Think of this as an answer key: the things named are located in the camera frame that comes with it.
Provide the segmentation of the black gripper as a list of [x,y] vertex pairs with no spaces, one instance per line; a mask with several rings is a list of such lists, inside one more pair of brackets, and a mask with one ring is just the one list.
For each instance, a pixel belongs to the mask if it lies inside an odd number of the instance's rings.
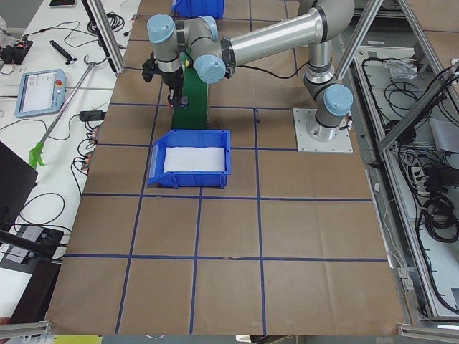
[[168,104],[170,108],[176,107],[177,104],[183,103],[183,86],[184,73],[180,67],[174,72],[164,72],[160,69],[156,59],[148,59],[142,64],[142,77],[145,82],[150,82],[154,75],[160,75],[162,82],[165,83],[170,90],[168,95]]

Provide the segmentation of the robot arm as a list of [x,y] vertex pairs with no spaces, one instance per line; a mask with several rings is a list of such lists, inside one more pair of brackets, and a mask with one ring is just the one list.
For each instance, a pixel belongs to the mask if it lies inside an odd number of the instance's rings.
[[147,23],[153,51],[143,63],[142,77],[150,82],[154,75],[160,75],[169,87],[169,104],[181,108],[185,104],[182,52],[190,53],[200,80],[214,84],[230,78],[246,63],[306,45],[309,57],[304,85],[318,107],[306,128],[312,139],[329,142],[337,136],[354,101],[350,89],[335,76],[331,40],[347,28],[353,15],[353,1],[301,1],[295,18],[219,38],[211,16],[175,21],[168,14],[156,14]]

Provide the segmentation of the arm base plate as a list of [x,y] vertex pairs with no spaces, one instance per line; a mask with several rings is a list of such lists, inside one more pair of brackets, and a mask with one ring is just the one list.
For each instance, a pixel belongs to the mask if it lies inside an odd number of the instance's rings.
[[345,118],[337,128],[322,127],[316,109],[293,108],[295,135],[301,153],[353,153]]

